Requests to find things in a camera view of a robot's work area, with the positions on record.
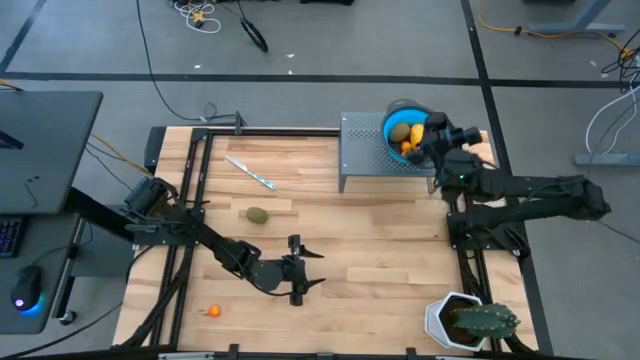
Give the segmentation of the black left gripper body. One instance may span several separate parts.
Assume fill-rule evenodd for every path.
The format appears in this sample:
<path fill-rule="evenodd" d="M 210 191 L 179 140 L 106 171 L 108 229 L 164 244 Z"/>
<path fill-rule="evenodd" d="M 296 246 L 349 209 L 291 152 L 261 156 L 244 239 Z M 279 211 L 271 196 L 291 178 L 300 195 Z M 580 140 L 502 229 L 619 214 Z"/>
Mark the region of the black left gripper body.
<path fill-rule="evenodd" d="M 283 259 L 284 279 L 291 283 L 290 304 L 302 306 L 303 297 L 307 292 L 307 278 L 305 262 L 302 259 L 305 248 L 302 245 L 301 237 L 298 234 L 290 235 L 288 247 L 291 254 Z"/>

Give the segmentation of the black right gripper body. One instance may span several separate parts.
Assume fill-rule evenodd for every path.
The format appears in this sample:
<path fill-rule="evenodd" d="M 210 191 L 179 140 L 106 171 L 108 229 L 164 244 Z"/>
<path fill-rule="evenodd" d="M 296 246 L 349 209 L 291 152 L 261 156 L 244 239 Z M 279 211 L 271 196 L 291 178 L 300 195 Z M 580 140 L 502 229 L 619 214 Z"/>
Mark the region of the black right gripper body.
<path fill-rule="evenodd" d="M 432 161 L 442 158 L 448 151 L 460 146 L 463 129 L 456 127 L 444 112 L 434 112 L 424 123 L 419 150 Z"/>

